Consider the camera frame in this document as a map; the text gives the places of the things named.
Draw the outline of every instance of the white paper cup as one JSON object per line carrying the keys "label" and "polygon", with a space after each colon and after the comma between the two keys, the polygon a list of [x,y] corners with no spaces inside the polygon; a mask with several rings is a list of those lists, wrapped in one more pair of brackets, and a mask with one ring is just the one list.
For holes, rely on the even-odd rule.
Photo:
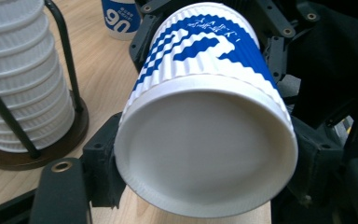
{"label": "white paper cup", "polygon": [[0,1],[0,32],[33,21],[43,10],[43,0]]}
{"label": "white paper cup", "polygon": [[216,3],[162,23],[115,142],[139,196],[175,214],[227,217],[286,185],[296,137],[257,45],[246,19]]}
{"label": "white paper cup", "polygon": [[36,45],[28,46],[27,49],[12,53],[10,50],[7,54],[0,55],[0,74],[17,71],[23,71],[42,59],[46,59],[54,49],[54,37],[48,32],[45,37]]}
{"label": "white paper cup", "polygon": [[55,86],[52,86],[50,90],[46,91],[46,93],[38,96],[31,104],[26,102],[20,105],[9,106],[8,109],[15,119],[24,120],[25,118],[38,117],[50,110],[65,91],[68,91],[66,83],[60,81]]}
{"label": "white paper cup", "polygon": [[0,55],[16,53],[39,42],[48,32],[48,17],[39,17],[17,29],[0,33]]}
{"label": "white paper cup", "polygon": [[0,97],[6,106],[27,104],[38,96],[45,95],[62,81],[62,68],[57,64],[49,74],[44,75],[36,82],[26,84],[14,90],[0,91]]}
{"label": "white paper cup", "polygon": [[[41,124],[47,122],[47,120],[53,118],[58,113],[58,111],[61,111],[62,107],[62,104],[50,105],[48,107],[48,110],[37,111],[36,113],[33,113],[27,117],[17,119],[17,121],[19,122],[22,129],[31,129],[33,127],[39,127]],[[10,131],[9,127],[2,119],[0,119],[0,131]]]}
{"label": "white paper cup", "polygon": [[0,92],[15,90],[24,85],[39,82],[40,79],[51,75],[52,69],[55,69],[58,63],[59,58],[57,52],[53,50],[43,62],[36,62],[36,67],[30,67],[30,69],[23,72],[0,74]]}
{"label": "white paper cup", "polygon": [[[57,132],[58,128],[62,126],[62,123],[65,123],[67,119],[70,118],[71,110],[73,107],[71,105],[71,99],[67,94],[63,94],[56,105],[59,104],[59,110],[49,119],[45,120],[43,123],[40,123],[37,126],[32,128],[24,129],[28,134],[28,137],[31,140],[39,140],[46,136],[51,135],[53,132]],[[12,131],[0,132],[0,142],[1,143],[10,143],[10,144],[19,144],[20,140]]]}
{"label": "white paper cup", "polygon": [[[33,140],[36,149],[43,149],[53,145],[60,140],[71,128],[72,123],[75,120],[75,110],[71,110],[67,113],[69,116],[64,122],[60,124],[55,132],[40,139]],[[27,152],[26,148],[21,143],[3,143],[0,142],[0,149],[6,152],[23,153]]]}

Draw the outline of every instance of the table surface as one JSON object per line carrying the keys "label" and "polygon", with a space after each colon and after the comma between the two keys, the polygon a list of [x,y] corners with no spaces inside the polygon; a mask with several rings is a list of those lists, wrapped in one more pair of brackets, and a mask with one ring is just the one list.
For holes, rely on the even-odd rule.
{"label": "table surface", "polygon": [[[114,114],[122,111],[130,95],[137,72],[129,55],[130,41],[110,37],[103,23],[100,0],[55,0],[65,17],[74,54],[80,95],[89,109],[89,129],[85,140],[67,157],[80,157],[82,147]],[[62,57],[61,40],[50,16],[50,30],[56,37],[56,49]],[[42,168],[30,171],[0,170],[0,204],[38,186]],[[129,188],[121,198],[120,209],[92,208],[94,223],[271,223],[269,203],[234,217],[192,218],[167,213],[147,203]]]}

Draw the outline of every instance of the blue and white cup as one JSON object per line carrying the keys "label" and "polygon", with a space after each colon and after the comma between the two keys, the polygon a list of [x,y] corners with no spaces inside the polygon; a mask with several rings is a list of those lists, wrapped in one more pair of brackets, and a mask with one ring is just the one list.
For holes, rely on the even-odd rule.
{"label": "blue and white cup", "polygon": [[119,40],[131,40],[141,25],[134,0],[102,0],[103,18],[109,34]]}
{"label": "blue and white cup", "polygon": [[189,217],[250,211],[287,184],[296,137],[241,14],[199,3],[161,24],[123,111],[115,155],[139,196]]}

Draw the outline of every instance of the cup stack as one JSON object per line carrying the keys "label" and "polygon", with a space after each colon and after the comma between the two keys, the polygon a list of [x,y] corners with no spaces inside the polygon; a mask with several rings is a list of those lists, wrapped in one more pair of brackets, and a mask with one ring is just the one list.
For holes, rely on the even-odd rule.
{"label": "cup stack", "polygon": [[[0,97],[37,149],[75,119],[43,7],[43,0],[0,0]],[[0,150],[27,151],[1,117]]]}

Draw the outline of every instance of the cup rim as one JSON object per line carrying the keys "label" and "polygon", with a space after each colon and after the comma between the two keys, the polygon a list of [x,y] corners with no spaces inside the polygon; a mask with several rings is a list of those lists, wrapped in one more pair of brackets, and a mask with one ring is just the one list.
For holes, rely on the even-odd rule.
{"label": "cup rim", "polygon": [[40,32],[38,35],[34,36],[33,39],[31,39],[30,41],[23,43],[22,45],[16,46],[14,48],[11,49],[1,49],[0,50],[0,57],[6,57],[18,52],[22,52],[25,51],[29,48],[32,48],[33,46],[35,46],[36,44],[38,44],[43,38],[45,38],[46,36],[48,36],[49,33],[49,29],[48,29],[48,18],[45,14],[40,14],[40,16],[36,19],[38,20],[39,18],[44,18],[44,22],[46,24],[45,27],[43,27],[42,32]]}
{"label": "cup rim", "polygon": [[[212,78],[218,77],[215,81],[215,84],[213,86],[209,86],[209,84],[212,83]],[[165,81],[163,83],[160,83],[157,86],[154,86],[149,91],[146,91],[143,93],[137,100],[133,102],[133,104],[128,108],[126,112],[123,112],[122,115],[122,121],[119,125],[119,130],[117,132],[117,138],[115,142],[115,154],[116,154],[116,162],[117,162],[117,168],[123,177],[123,179],[127,182],[130,188],[132,188],[135,192],[138,193],[138,195],[142,198],[144,198],[146,201],[152,203],[153,205],[164,209],[169,212],[173,212],[175,214],[180,214],[183,216],[188,217],[227,217],[227,216],[234,216],[238,215],[247,211],[250,211],[257,206],[266,203],[268,200],[270,200],[273,196],[275,196],[289,181],[291,175],[293,174],[295,167],[296,167],[296,137],[293,132],[293,126],[290,123],[290,117],[289,120],[286,117],[284,111],[281,111],[281,106],[275,102],[271,97],[268,97],[264,92],[262,92],[260,89],[254,87],[253,85],[245,82],[238,82],[238,87],[244,88],[242,91],[237,91],[240,88],[233,87],[233,82],[227,82],[227,79],[229,77],[224,76],[211,76],[211,75],[191,75],[186,77],[178,77],[176,79],[171,79],[168,81]],[[191,87],[191,85],[186,85],[186,88],[188,87],[187,91],[199,91],[202,89],[205,90],[213,90],[213,91],[222,91],[224,93],[229,93],[232,95],[239,95],[240,97],[244,97],[248,100],[254,100],[255,104],[258,104],[259,106],[262,106],[267,111],[271,112],[271,115],[278,123],[282,125],[282,127],[286,127],[283,131],[286,132],[286,136],[288,136],[287,139],[284,141],[287,143],[290,143],[290,146],[287,146],[286,149],[286,156],[290,158],[290,160],[285,161],[284,163],[284,172],[281,172],[281,182],[275,183],[275,186],[271,187],[270,192],[263,192],[264,194],[258,198],[253,198],[251,202],[249,201],[240,201],[240,203],[234,203],[232,206],[227,207],[227,204],[224,204],[223,207],[220,207],[220,210],[213,210],[213,212],[208,210],[208,206],[204,205],[196,205],[196,204],[187,204],[186,206],[178,206],[178,202],[170,201],[169,198],[161,198],[161,194],[158,194],[158,192],[150,191],[145,185],[145,183],[139,182],[139,180],[134,179],[134,173],[131,171],[130,164],[127,163],[126,157],[129,157],[129,155],[126,154],[126,150],[129,150],[128,146],[124,146],[125,144],[122,138],[123,136],[126,136],[125,133],[133,133],[134,127],[130,127],[131,125],[128,120],[131,120],[135,118],[135,116],[138,116],[140,118],[141,110],[145,108],[149,103],[153,103],[157,101],[158,99],[161,99],[167,95],[172,95],[177,92],[183,92],[185,89],[180,89],[184,85],[184,83],[194,83],[195,81],[202,83],[202,87]],[[255,92],[260,92],[261,96],[264,96],[264,100],[266,102],[257,102],[255,99],[250,98],[249,90],[253,90]],[[275,109],[272,109],[270,107],[270,104],[275,105]]]}
{"label": "cup rim", "polygon": [[[60,113],[62,113],[63,110],[65,110],[65,109],[68,109],[68,108],[65,107],[65,106],[63,106],[63,107],[60,109],[60,111],[59,111],[54,117],[52,117],[52,118],[46,120],[45,122],[43,122],[43,123],[41,123],[41,124],[39,124],[39,125],[37,125],[37,126],[35,126],[35,127],[33,127],[33,128],[24,129],[24,131],[25,131],[25,132],[33,132],[33,131],[35,131],[36,129],[40,129],[40,128],[42,128],[42,127],[48,125],[50,122],[52,122],[54,119],[56,119],[56,118],[60,115]],[[67,115],[65,115],[64,120],[66,120],[67,118],[69,118],[69,116],[70,116],[70,113],[68,113]],[[37,137],[35,137],[35,138],[32,138],[31,140],[33,140],[33,141],[34,141],[34,140],[39,140],[39,139],[41,139],[41,138],[43,138],[43,137],[48,136],[49,134],[52,134],[52,133],[55,132],[57,129],[50,130],[49,132],[47,132],[47,133],[45,133],[45,134],[43,134],[43,135],[37,136]],[[0,132],[0,134],[7,135],[7,134],[13,134],[13,132]],[[16,140],[16,141],[12,141],[12,140],[8,140],[8,141],[7,141],[7,140],[4,140],[4,141],[2,141],[2,140],[0,140],[0,142],[1,142],[1,143],[18,144],[18,143],[20,143],[20,140]]]}
{"label": "cup rim", "polygon": [[33,83],[27,83],[27,85],[18,87],[16,89],[10,89],[10,90],[5,90],[5,91],[0,91],[0,96],[8,96],[8,95],[12,95],[12,94],[16,94],[16,93],[20,93],[23,91],[28,91],[40,84],[42,84],[44,81],[48,80],[51,76],[53,76],[54,72],[57,72],[60,69],[60,65],[58,63],[55,63],[50,70],[48,70],[46,72],[46,74],[44,74],[41,78],[39,78],[38,80],[36,80]]}
{"label": "cup rim", "polygon": [[[72,111],[71,113],[70,113],[70,117],[71,117],[71,120],[72,120],[72,123],[74,122],[74,118],[75,118],[75,111]],[[48,144],[44,144],[44,145],[42,145],[42,146],[40,146],[40,147],[38,147],[38,146],[36,146],[36,149],[43,149],[43,148],[45,148],[45,147],[47,147],[47,146],[50,146],[52,143],[48,143]],[[2,150],[2,151],[5,151],[5,152],[11,152],[11,153],[25,153],[25,152],[27,152],[27,150],[26,149],[16,149],[16,148],[1,148],[0,147],[0,150]]]}
{"label": "cup rim", "polygon": [[60,85],[60,79],[63,79],[63,77],[59,78],[59,81],[57,81],[55,83],[55,85],[53,85],[48,91],[45,91],[43,94],[39,95],[38,97],[36,97],[36,98],[34,98],[34,99],[30,100],[30,101],[23,102],[23,103],[18,104],[18,105],[9,105],[7,108],[10,109],[10,110],[18,109],[18,108],[21,108],[21,107],[25,107],[27,105],[34,104],[35,102],[46,98],[48,95],[50,95],[52,92],[54,92],[54,90],[56,90],[57,87]]}
{"label": "cup rim", "polygon": [[33,63],[27,64],[21,68],[15,69],[15,70],[1,72],[0,78],[14,77],[14,76],[20,75],[22,73],[28,72],[29,70],[36,68],[39,64],[44,63],[49,57],[58,58],[57,55],[54,56],[53,54],[56,54],[54,45],[52,46],[52,48],[47,50],[47,53],[45,55],[43,55],[43,57],[41,57],[39,61],[35,61]]}
{"label": "cup rim", "polygon": [[17,29],[19,27],[25,26],[31,21],[34,21],[40,14],[40,12],[43,10],[43,7],[45,6],[44,1],[39,1],[39,6],[36,7],[35,11],[29,15],[29,17],[24,17],[19,21],[12,21],[10,23],[6,23],[3,25],[0,25],[0,33]]}

